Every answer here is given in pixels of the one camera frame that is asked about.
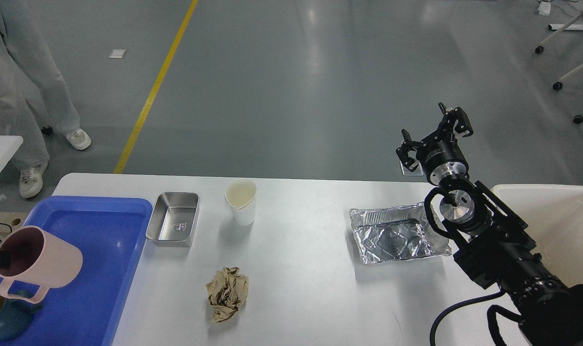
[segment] yellow floor line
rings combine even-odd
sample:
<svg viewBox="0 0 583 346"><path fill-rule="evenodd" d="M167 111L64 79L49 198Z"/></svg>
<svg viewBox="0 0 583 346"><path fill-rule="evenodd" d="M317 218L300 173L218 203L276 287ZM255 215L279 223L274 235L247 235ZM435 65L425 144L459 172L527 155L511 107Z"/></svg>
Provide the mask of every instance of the yellow floor line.
<svg viewBox="0 0 583 346"><path fill-rule="evenodd" d="M164 60L164 65L161 66L159 70L159 74L157 75L157 79L155 79L155 83L151 88L151 92L148 94L148 98L144 103L144 107L142 107L142 111L140 112L140 116L134 125L134 129L132 130L131 135L129 135L129 139L127 140L127 144L125 144L125 149L121 153L121 157L119 161L116 163L116 167L114 168L113 173L119 174L123 173L125 169L125 165L127 164L127 160L129 159L129 155L131 155L132 150L134 149L134 145L136 144L136 140L138 140L138 136L140 136L140 131L142 130L142 125L146 121L146 117L148 116L148 112L151 111L151 106L153 105L153 101L155 101L155 97L157 97L157 93L159 92L159 87L161 83L164 81L164 77L166 77L166 73L168 72L168 68L170 67L170 63L176 53L178 48L178 44L182 38L182 34L184 34L184 30L187 28L187 24L189 24L189 20L191 19L191 15L193 15L193 10L195 9L195 5L197 5L197 0L193 0L191 2L191 6L187 10L187 14L184 16L182 20L182 24L180 28L178 28L178 32L176 37L174 38L174 42L172 42L172 46L168 51L168 55Z"/></svg>

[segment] dark green mug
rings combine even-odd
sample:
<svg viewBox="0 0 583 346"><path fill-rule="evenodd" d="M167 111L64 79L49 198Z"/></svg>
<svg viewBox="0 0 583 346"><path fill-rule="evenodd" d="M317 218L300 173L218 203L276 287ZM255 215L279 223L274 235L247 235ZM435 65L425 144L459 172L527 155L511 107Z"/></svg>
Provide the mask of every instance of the dark green mug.
<svg viewBox="0 0 583 346"><path fill-rule="evenodd" d="M26 298L31 296L26 290L18 291L17 294ZM10 340L24 333L33 320L33 313L41 308L41 304L33 305L0 296L0 340Z"/></svg>

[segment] blue tray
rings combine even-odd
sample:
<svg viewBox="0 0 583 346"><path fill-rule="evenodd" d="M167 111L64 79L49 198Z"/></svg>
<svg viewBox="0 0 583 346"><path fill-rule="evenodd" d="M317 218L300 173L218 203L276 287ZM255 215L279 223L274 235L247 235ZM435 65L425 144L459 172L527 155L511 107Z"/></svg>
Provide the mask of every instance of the blue tray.
<svg viewBox="0 0 583 346"><path fill-rule="evenodd" d="M78 247L83 267L70 284L48 291L44 307L23 335L0 345L111 344L152 209L139 198L54 196L37 203L24 224L40 226ZM19 289L34 293L37 286L16 282L11 291Z"/></svg>

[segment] white pants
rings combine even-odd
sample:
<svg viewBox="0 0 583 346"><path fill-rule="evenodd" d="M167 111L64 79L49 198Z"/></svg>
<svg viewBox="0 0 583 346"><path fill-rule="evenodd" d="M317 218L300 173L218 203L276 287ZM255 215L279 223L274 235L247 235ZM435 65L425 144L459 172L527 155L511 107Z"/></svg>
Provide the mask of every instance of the white pants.
<svg viewBox="0 0 583 346"><path fill-rule="evenodd" d="M30 7L23 0L0 0L0 135L23 137L12 163L26 169L50 157L13 63L39 88L55 131L66 136L78 130L80 118Z"/></svg>

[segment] white bin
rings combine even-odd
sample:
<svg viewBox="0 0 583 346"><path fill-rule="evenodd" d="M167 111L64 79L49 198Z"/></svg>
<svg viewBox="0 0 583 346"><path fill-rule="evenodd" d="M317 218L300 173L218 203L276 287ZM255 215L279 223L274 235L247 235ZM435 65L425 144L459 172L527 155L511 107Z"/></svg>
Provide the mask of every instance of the white bin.
<svg viewBox="0 0 583 346"><path fill-rule="evenodd" d="M583 186L497 185L492 191L528 223L548 270L569 287L583 283Z"/></svg>

